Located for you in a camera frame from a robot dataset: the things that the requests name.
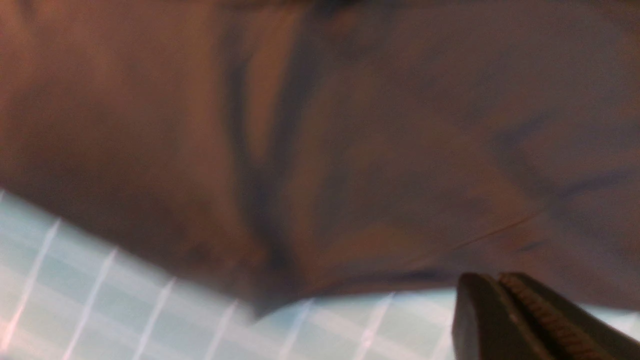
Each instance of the light blue surface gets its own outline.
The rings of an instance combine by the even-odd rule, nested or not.
[[[0,339],[13,360],[453,359],[454,301],[452,290],[312,301],[251,324],[232,299],[0,200]],[[590,310],[640,339],[637,313]]]

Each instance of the white grid line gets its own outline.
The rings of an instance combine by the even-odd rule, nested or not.
[[[353,357],[353,360],[362,360],[367,355],[371,344],[373,344],[373,341],[376,339],[376,333],[378,332],[378,328],[382,323],[382,318],[385,316],[385,313],[389,309],[393,298],[393,293],[387,295],[386,297],[382,298],[382,300],[380,300],[376,307],[373,309],[373,313],[371,313],[367,328],[364,329],[362,337],[360,338],[360,346],[358,347],[358,350],[356,350],[356,354]]]
[[[70,247],[67,249],[69,252],[73,253],[74,252],[74,248],[77,247],[77,245],[69,245]],[[77,270],[79,270],[80,272],[87,274],[87,270],[85,268],[81,268],[79,267],[79,263],[77,262],[73,262],[73,261],[69,261],[69,258],[59,258],[61,261],[68,263],[72,266],[74,266],[74,268],[76,268]],[[118,266],[118,264],[114,264],[113,266],[113,271],[112,271],[112,275],[117,275],[117,276],[109,276],[106,281],[108,283],[110,283],[111,285],[115,286],[116,288],[118,288],[119,290],[125,291],[127,294],[132,295],[133,297],[140,299],[144,302],[149,302],[150,298],[149,296],[147,296],[146,293],[142,294],[140,293],[140,291],[136,291],[139,289],[139,286],[144,286],[146,288],[147,291],[151,291],[154,288],[157,289],[157,287],[153,286],[152,284],[148,283],[148,281],[145,280],[144,276],[140,276],[138,274],[132,274],[130,271],[121,268],[121,266]],[[134,288],[129,287],[129,286],[123,286],[124,284],[128,284],[131,280],[130,277],[126,276],[126,275],[130,275],[133,278],[136,278],[137,281],[135,281],[136,286],[134,286]],[[187,316],[189,321],[194,323],[194,324],[198,324],[198,325],[203,325],[206,326],[209,323],[205,323],[203,321],[203,319],[201,318],[200,314],[202,315],[207,315],[207,311],[204,311],[203,309],[201,311],[197,311],[196,308],[200,308],[200,306],[194,306],[194,304],[191,304],[190,302],[188,302],[187,300],[183,300],[181,299],[179,296],[176,297],[176,304],[178,302],[180,302],[183,306],[178,306],[178,307],[173,307],[170,306],[168,307],[167,311],[178,315],[178,316]],[[312,318],[314,319],[314,322],[316,323],[316,325],[320,325],[321,327],[325,328],[328,331],[331,331],[335,334],[338,334],[340,336],[345,337],[345,331],[347,329],[351,329],[350,335],[354,335],[355,332],[353,331],[357,331],[358,335],[355,335],[355,337],[351,336],[347,336],[347,338],[351,338],[352,340],[355,341],[359,341],[360,339],[360,334],[362,333],[362,328],[360,328],[358,325],[350,322],[349,320],[346,320],[344,318],[340,318],[340,323],[342,324],[341,326],[334,326],[336,325],[335,321],[336,319],[339,318],[339,316],[335,313],[329,312],[327,310],[320,310],[318,311],[318,314],[323,314],[322,316],[329,316],[328,319],[331,319],[330,321],[326,321],[326,319],[319,319],[318,316],[313,316]],[[234,330],[234,332],[240,332],[243,334],[246,334],[247,336],[251,336],[253,338],[255,338],[257,340],[256,343],[247,343],[243,338],[237,338],[235,337],[233,334],[228,334],[225,336],[226,339],[231,340],[233,342],[238,343],[239,345],[242,345],[244,348],[246,348],[247,350],[251,350],[254,352],[257,352],[257,354],[261,354],[264,353],[265,351],[268,351],[266,348],[259,348],[257,346],[257,344],[268,344],[268,341],[263,341],[264,339],[262,338],[262,336],[260,336],[259,334],[252,332],[251,330],[248,330],[244,327],[241,327],[239,325],[235,325],[235,324],[230,324],[230,330]],[[406,348],[400,344],[397,344],[393,341],[390,341],[388,339],[385,339],[381,336],[377,336],[376,337],[376,342],[373,345],[372,348],[374,351],[376,351],[377,353],[387,356],[390,359],[400,359],[400,354],[402,354],[404,356],[405,359],[423,359],[423,357],[418,356],[417,354],[415,354],[414,352],[412,352],[409,348]]]
[[[433,349],[430,360],[444,360],[451,351],[451,325],[445,327]]]
[[[140,356],[142,356],[142,353],[145,351],[147,342],[149,341],[149,338],[151,338],[151,332],[154,330],[154,326],[156,326],[156,320],[158,319],[158,316],[160,316],[160,312],[162,311],[164,303],[166,302],[166,299],[168,299],[169,294],[171,293],[171,289],[175,284],[175,280],[176,280],[175,277],[169,280],[169,282],[164,286],[164,288],[160,292],[160,295],[158,295],[156,306],[154,306],[154,309],[151,312],[151,315],[149,316],[149,320],[145,325],[145,330],[142,332],[142,336],[140,336],[140,342],[138,343],[138,348],[136,349],[136,353],[131,358],[132,360],[139,360]]]
[[[324,309],[317,309],[309,319],[323,329],[330,331],[345,339],[359,341],[363,329],[336,313]],[[383,336],[376,336],[376,341],[371,345],[371,350],[391,360],[426,360],[409,348],[406,348]]]
[[[109,273],[109,268],[111,268],[111,264],[113,264],[113,260],[118,254],[118,249],[115,248],[111,251],[109,256],[104,260],[102,266],[100,268],[100,272],[98,273],[98,278],[96,278],[93,287],[91,288],[91,292],[89,292],[89,297],[87,298],[86,304],[82,310],[82,314],[80,315],[80,320],[76,325],[76,329],[74,331],[74,335],[69,341],[69,345],[65,351],[65,354],[62,356],[62,360],[68,360],[71,357],[71,353],[73,353],[78,340],[80,339],[80,335],[86,325],[87,320],[89,320],[89,316],[91,315],[91,310],[93,309],[93,303],[98,296],[98,291],[100,291],[100,287],[104,282],[104,279],[107,277]]]
[[[9,268],[3,267],[2,264],[0,264],[1,283],[4,284],[8,281],[18,282],[19,279],[22,279],[19,274],[16,274]],[[64,316],[65,318],[71,318],[76,313],[81,311],[81,304],[78,304],[75,300],[68,298],[64,294],[58,293],[57,291],[54,291],[49,287],[41,284],[36,284],[36,289],[38,290],[38,294],[40,296],[38,298],[35,298],[34,301],[41,306],[44,306],[48,311],[52,313]],[[208,311],[206,311],[204,308],[200,308],[196,304],[187,301],[179,302],[179,304],[182,304],[186,307],[192,307],[192,309],[189,310],[192,310],[193,312],[190,311],[182,313],[183,318],[189,323],[207,328],[211,325],[211,321],[219,321],[219,316],[211,316]],[[135,337],[138,337],[139,334],[136,334],[130,328],[100,313],[94,313],[93,319],[93,322],[89,322],[87,324],[87,326],[89,326],[91,329],[101,333],[107,338],[130,347],[131,349],[135,349],[138,346],[138,342],[134,341],[133,339]],[[273,355],[266,357],[276,357],[278,353],[278,347],[270,340],[267,340],[263,335],[253,332],[246,327],[235,324],[233,322],[230,322],[228,324],[227,330],[228,331],[224,334],[225,340],[236,343],[244,349],[249,350],[250,352],[253,352],[261,357],[265,357],[266,354]],[[188,360],[184,356],[176,353],[163,344],[156,343],[155,341],[153,341],[153,339],[150,339],[147,343],[145,354],[160,354],[160,358],[166,360]],[[295,360],[308,360],[304,356],[293,353],[291,354],[291,358]]]
[[[236,308],[238,307],[238,301],[234,301],[226,308],[225,312],[222,314],[222,318],[220,318],[220,322],[218,322],[218,326],[216,327],[216,334],[213,336],[213,340],[211,340],[211,344],[207,349],[206,354],[204,355],[205,360],[212,360],[216,351],[218,350],[218,346],[224,337],[225,331],[227,330],[227,326],[229,325],[229,321],[231,320],[231,316],[233,316]]]
[[[42,247],[40,248],[40,251],[38,251],[38,255],[36,256],[36,259],[33,262],[33,266],[31,266],[31,270],[29,271],[29,275],[27,276],[16,310],[11,321],[9,321],[9,324],[4,331],[4,337],[2,343],[0,344],[0,353],[5,353],[7,349],[9,349],[9,344],[11,343],[11,338],[13,337],[13,333],[15,332],[15,328],[18,325],[20,317],[22,316],[22,313],[27,306],[27,301],[29,301],[29,297],[31,296],[31,292],[33,291],[33,286],[38,279],[38,272],[40,272],[44,257],[47,255],[49,247],[51,247],[53,238],[55,238],[56,234],[58,233],[58,228],[60,227],[61,221],[62,220],[58,218],[45,235],[44,241],[42,242]]]
[[[74,244],[67,244],[67,245],[69,246],[67,250],[70,253],[76,252],[76,248],[78,248],[77,245],[74,245]],[[65,259],[62,257],[60,257],[60,260],[64,261],[65,263],[68,263],[69,265],[72,265],[74,268],[78,269],[78,271],[80,272],[83,272],[85,274],[88,273],[85,268],[81,267],[81,264],[78,261],[70,261],[69,258]],[[149,291],[158,289],[157,286],[154,286],[153,284],[150,284],[148,281],[146,281],[144,276],[141,276],[139,274],[132,274],[131,271],[127,270],[126,268],[122,268],[121,266],[118,266],[118,264],[114,264],[113,271],[111,272],[111,276],[109,276],[106,281],[111,285],[115,286],[116,288],[118,288],[119,290],[124,291],[128,295],[131,295],[144,302],[150,302],[152,300],[151,297],[147,295]],[[141,286],[145,288],[145,291],[143,292],[140,291]],[[416,302],[418,300],[420,301],[420,306],[414,306],[415,308],[414,311],[417,314],[420,314],[425,318],[429,318],[430,321],[434,323],[440,323],[442,325],[445,325],[444,319],[447,319],[451,314],[451,312],[448,309],[445,309],[431,302],[424,302],[424,300],[417,295],[415,297],[415,300]],[[194,304],[188,302],[185,299],[182,299],[180,296],[176,296],[175,301],[173,301],[171,305],[176,305],[176,306],[168,306],[166,310],[168,312],[171,312],[172,314],[181,316],[185,319],[188,319],[190,322],[194,324],[201,325],[204,327],[210,324],[204,321],[204,319],[209,321],[207,316],[207,311],[205,311],[204,309],[198,310],[198,308],[201,308],[200,306],[194,306]],[[446,315],[434,316],[433,314],[431,314],[431,316],[429,316],[429,314],[425,313],[425,311],[419,309],[422,306],[424,306],[425,309],[432,309],[434,311],[437,309],[439,313],[445,313]],[[317,314],[314,314],[310,320],[316,323],[316,325],[319,325],[324,329],[330,332],[333,332],[334,334],[338,334],[342,337],[351,338],[354,341],[360,341],[362,328],[359,325],[351,322],[350,320],[341,318],[339,315],[333,312],[330,312],[329,310],[318,308]],[[257,343],[266,343],[265,341],[263,341],[262,336],[259,336],[256,332],[252,332],[251,330],[245,329],[241,326],[234,325],[234,324],[230,324],[230,330],[231,328],[233,328],[233,330],[241,331],[245,334],[256,337],[258,340]],[[233,338],[232,335],[228,335],[225,337],[228,338],[229,340],[232,340],[242,345],[247,350],[251,350],[251,351],[260,350],[257,347],[257,343],[248,344],[246,341],[244,341],[241,338]],[[376,342],[374,343],[372,350],[376,351],[381,355],[389,357],[390,359],[400,360],[400,358],[404,357],[405,359],[424,360],[423,357],[418,356],[409,348],[406,348],[394,341],[388,340],[381,336],[376,337]]]
[[[289,358],[289,353],[291,352],[291,348],[293,344],[296,342],[298,338],[298,333],[300,332],[300,328],[302,327],[302,323],[305,322],[309,312],[311,311],[311,307],[313,306],[313,299],[306,301],[298,313],[295,321],[291,325],[291,330],[287,335],[287,339],[285,340],[282,348],[280,348],[280,352],[278,353],[278,360],[286,360]]]

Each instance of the wrinkled cloth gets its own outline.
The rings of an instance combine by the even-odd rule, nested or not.
[[[0,186],[265,311],[500,271],[640,309],[636,5],[233,2],[1,0]]]

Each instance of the cutting mat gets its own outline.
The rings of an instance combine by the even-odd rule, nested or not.
[[[0,191],[0,352],[12,360],[453,359],[453,290],[311,300],[258,323]],[[637,313],[589,308],[640,339]]]

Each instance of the brown fabric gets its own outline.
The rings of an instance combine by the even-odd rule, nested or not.
[[[640,309],[636,10],[3,0],[0,184],[265,308],[519,270]]]

